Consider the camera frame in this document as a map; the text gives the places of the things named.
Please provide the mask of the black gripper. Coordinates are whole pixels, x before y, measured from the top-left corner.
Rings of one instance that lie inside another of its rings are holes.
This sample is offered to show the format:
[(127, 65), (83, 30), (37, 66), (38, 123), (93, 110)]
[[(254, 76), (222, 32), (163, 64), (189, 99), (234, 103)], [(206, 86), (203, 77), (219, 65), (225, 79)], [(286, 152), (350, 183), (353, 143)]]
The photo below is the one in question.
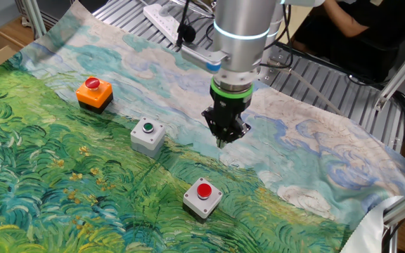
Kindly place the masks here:
[(208, 107), (201, 112), (213, 136), (216, 137), (217, 147), (223, 148), (226, 144), (232, 143), (244, 137), (251, 129), (241, 118), (251, 104), (252, 94), (242, 95), (242, 98), (228, 98), (215, 91), (210, 92), (214, 100), (214, 106)]

